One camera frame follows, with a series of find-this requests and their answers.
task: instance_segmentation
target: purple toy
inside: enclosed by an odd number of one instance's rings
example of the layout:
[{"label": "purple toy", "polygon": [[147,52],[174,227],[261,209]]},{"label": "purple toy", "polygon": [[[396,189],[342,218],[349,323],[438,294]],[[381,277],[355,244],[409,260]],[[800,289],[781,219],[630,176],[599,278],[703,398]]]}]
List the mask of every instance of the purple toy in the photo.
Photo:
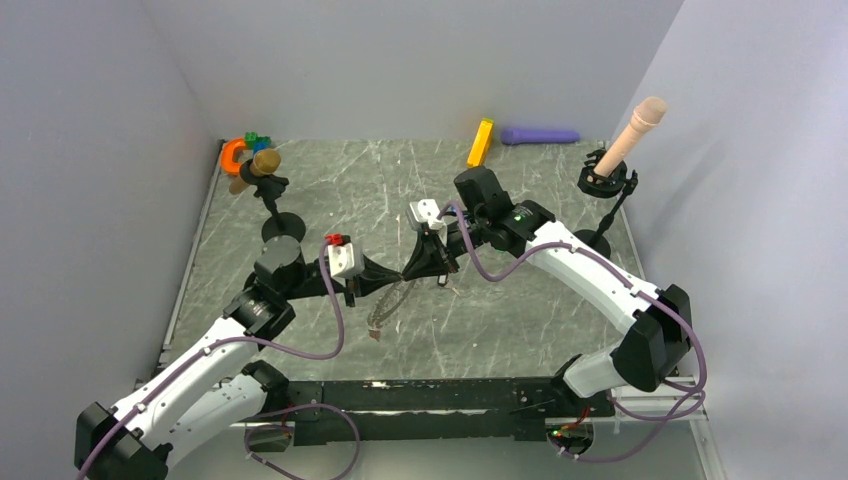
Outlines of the purple toy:
[{"label": "purple toy", "polygon": [[578,140],[580,140],[580,134],[571,130],[504,128],[501,131],[501,143],[504,145],[518,145],[520,143],[574,143]]}]

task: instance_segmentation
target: black stand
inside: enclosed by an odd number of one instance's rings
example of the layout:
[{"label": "black stand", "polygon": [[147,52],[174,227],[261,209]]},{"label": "black stand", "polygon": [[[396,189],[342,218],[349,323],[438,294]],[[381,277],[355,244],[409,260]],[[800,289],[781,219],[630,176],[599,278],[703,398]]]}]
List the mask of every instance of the black stand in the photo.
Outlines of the black stand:
[{"label": "black stand", "polygon": [[256,186],[253,196],[261,198],[265,208],[271,213],[271,218],[262,224],[262,241],[267,242],[274,237],[288,235],[302,242],[303,237],[306,236],[306,224],[303,223],[303,219],[294,213],[280,213],[277,210],[277,199],[285,193],[289,179],[276,175],[256,177],[250,173],[249,167],[252,161],[248,160],[242,164],[239,175],[248,184]]},{"label": "black stand", "polygon": [[624,204],[624,200],[636,189],[639,184],[639,175],[634,170],[630,174],[630,178],[627,178],[627,165],[624,162],[621,162],[609,177],[601,177],[592,173],[595,165],[598,164],[605,153],[606,150],[600,149],[586,155],[589,160],[584,163],[585,167],[580,171],[577,186],[583,193],[596,198],[612,198],[619,192],[621,192],[621,196],[618,197],[618,201],[615,202],[612,210],[604,215],[604,218],[598,223],[597,230],[579,230],[574,232],[574,236],[599,254],[610,258],[612,247],[610,247],[609,241],[604,238],[604,233],[612,226],[615,221],[615,214]]}]

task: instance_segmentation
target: yellow block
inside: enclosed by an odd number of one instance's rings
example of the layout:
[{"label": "yellow block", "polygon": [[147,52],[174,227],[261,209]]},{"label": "yellow block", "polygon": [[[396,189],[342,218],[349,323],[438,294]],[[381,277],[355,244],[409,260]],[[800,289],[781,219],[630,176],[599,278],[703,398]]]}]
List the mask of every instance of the yellow block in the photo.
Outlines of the yellow block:
[{"label": "yellow block", "polygon": [[474,138],[474,144],[471,145],[471,153],[468,154],[468,168],[479,167],[486,160],[486,152],[489,151],[489,145],[492,144],[492,130],[495,123],[491,118],[484,118],[480,122],[480,128],[477,129],[477,136]]}]

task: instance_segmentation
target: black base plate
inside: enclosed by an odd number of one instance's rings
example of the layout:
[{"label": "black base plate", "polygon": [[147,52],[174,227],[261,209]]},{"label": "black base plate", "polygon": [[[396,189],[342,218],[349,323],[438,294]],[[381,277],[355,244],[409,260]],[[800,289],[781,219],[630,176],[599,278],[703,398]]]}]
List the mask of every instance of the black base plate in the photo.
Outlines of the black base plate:
[{"label": "black base plate", "polygon": [[580,241],[592,247],[593,250],[601,254],[604,258],[609,259],[610,255],[612,255],[612,247],[610,247],[609,242],[606,238],[601,236],[594,245],[589,243],[589,240],[592,239],[592,236],[595,234],[594,230],[578,230],[574,232],[574,236],[579,238]]},{"label": "black base plate", "polygon": [[262,225],[262,241],[267,242],[274,237],[288,235],[302,242],[303,237],[306,236],[306,224],[303,223],[303,219],[291,212],[280,212],[280,218],[283,219],[284,228],[282,229],[277,226],[273,218],[265,220]]}]

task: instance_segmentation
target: orange toy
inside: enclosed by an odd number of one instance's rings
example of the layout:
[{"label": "orange toy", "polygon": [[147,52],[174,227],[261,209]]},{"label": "orange toy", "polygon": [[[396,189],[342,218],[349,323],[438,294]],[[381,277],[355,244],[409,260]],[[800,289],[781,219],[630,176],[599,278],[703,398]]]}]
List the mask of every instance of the orange toy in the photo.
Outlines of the orange toy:
[{"label": "orange toy", "polygon": [[484,118],[480,122],[480,128],[477,129],[477,137],[474,138],[474,144],[471,145],[471,152],[468,154],[468,168],[479,167],[486,160],[486,153],[489,151],[489,145],[492,144],[492,128],[495,123],[491,118]]},{"label": "orange toy", "polygon": [[221,149],[221,170],[230,175],[238,175],[238,170],[241,168],[241,163],[236,161],[242,150],[247,148],[247,143],[244,138],[234,138],[224,144]]}]

